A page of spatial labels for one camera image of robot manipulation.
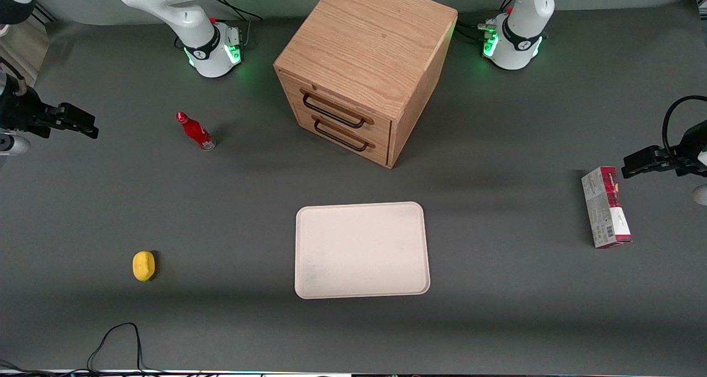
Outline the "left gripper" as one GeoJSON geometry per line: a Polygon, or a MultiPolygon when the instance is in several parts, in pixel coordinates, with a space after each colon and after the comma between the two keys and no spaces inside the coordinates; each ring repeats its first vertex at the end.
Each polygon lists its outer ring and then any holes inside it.
{"type": "Polygon", "coordinates": [[[651,145],[624,157],[621,174],[628,180],[649,172],[675,171],[676,175],[706,176],[706,121],[692,126],[682,136],[676,146],[670,146],[668,141],[668,122],[665,120],[661,128],[662,145],[651,145]],[[667,151],[667,163],[664,163],[664,150],[667,151]]]}

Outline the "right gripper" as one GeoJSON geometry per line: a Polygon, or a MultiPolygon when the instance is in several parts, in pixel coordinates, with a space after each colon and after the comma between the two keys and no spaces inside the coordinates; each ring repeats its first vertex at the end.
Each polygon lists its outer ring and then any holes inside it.
{"type": "Polygon", "coordinates": [[[71,103],[60,103],[55,108],[55,117],[50,114],[51,106],[43,103],[33,88],[26,88],[18,95],[20,83],[17,78],[2,74],[1,83],[1,128],[5,131],[25,131],[48,139],[51,129],[75,131],[96,140],[99,128],[95,117],[71,103]]]}

